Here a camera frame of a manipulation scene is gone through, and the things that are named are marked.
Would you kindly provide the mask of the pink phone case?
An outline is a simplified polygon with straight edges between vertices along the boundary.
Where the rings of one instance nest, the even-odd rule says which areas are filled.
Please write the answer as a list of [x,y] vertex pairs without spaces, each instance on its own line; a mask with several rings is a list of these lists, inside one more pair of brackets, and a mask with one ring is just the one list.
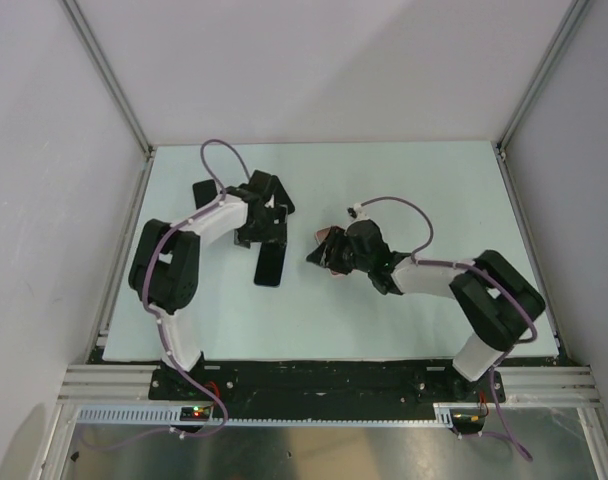
[[316,233],[318,245],[307,256],[307,261],[327,269],[333,275],[347,275],[352,271],[350,261],[345,258],[349,243],[345,230],[338,226],[328,227]]

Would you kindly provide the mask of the black smartphone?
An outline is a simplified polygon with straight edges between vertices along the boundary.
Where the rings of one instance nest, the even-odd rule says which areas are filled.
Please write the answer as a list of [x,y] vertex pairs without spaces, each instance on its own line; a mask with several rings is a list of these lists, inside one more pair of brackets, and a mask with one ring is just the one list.
[[285,254],[285,244],[262,243],[253,279],[254,284],[262,287],[279,287],[282,279]]

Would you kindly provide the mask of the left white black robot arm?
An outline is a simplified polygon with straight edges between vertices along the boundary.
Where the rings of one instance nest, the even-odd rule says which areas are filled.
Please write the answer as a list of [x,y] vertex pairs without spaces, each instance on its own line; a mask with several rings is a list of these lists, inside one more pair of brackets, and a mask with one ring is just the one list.
[[151,219],[143,227],[128,284],[161,331],[164,360],[176,368],[171,387],[185,399],[198,397],[206,376],[194,366],[202,350],[192,324],[179,318],[193,300],[199,283],[202,250],[233,233],[234,244],[260,245],[253,282],[277,287],[286,250],[287,219],[295,206],[279,178],[256,170],[239,186],[219,191],[215,180],[192,186],[197,210],[176,223]]

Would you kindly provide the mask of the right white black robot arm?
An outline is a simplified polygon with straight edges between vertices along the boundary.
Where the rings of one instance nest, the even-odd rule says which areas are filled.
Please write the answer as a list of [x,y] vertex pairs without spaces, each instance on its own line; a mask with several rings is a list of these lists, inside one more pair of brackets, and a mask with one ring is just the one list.
[[460,401],[477,394],[483,376],[517,345],[538,337],[535,321],[545,310],[544,298],[495,250],[470,263],[420,259],[390,249],[379,226],[365,219],[325,229],[306,261],[338,275],[363,272],[382,295],[454,300],[473,330],[445,378],[448,393]]

